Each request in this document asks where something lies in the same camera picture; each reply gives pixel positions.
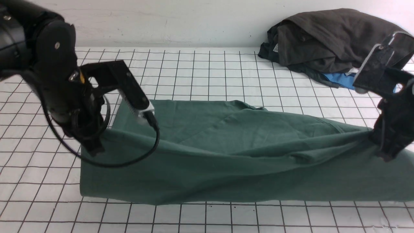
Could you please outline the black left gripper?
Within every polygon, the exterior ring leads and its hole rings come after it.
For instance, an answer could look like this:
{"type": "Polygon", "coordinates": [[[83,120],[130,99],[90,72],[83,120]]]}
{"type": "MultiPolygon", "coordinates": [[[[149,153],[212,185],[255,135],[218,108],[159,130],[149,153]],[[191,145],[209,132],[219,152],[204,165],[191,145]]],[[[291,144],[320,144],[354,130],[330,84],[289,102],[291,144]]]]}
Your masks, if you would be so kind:
{"type": "Polygon", "coordinates": [[[42,106],[66,136],[75,138],[91,156],[104,152],[99,138],[106,128],[100,113],[104,101],[95,96],[81,70],[41,70],[40,92],[42,106]]]}

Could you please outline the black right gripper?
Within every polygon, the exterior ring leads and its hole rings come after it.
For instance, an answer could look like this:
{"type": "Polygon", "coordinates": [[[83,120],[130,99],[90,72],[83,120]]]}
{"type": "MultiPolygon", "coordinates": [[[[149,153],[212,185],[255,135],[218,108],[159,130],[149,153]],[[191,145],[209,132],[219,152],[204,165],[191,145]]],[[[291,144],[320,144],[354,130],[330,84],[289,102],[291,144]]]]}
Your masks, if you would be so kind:
{"type": "Polygon", "coordinates": [[[413,79],[402,85],[399,92],[382,94],[377,105],[381,114],[374,124],[369,139],[379,146],[377,156],[383,161],[394,160],[413,142],[413,79]]]}

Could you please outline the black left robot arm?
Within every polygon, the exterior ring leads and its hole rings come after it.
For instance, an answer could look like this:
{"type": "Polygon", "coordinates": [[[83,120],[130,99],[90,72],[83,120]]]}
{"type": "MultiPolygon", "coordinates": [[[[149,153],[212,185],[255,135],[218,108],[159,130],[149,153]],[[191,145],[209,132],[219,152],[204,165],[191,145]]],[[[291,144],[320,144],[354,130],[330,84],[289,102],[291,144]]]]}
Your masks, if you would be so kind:
{"type": "Polygon", "coordinates": [[[46,116],[95,156],[104,151],[104,100],[82,74],[75,43],[74,25],[58,13],[26,0],[1,1],[1,80],[21,76],[46,116]]]}

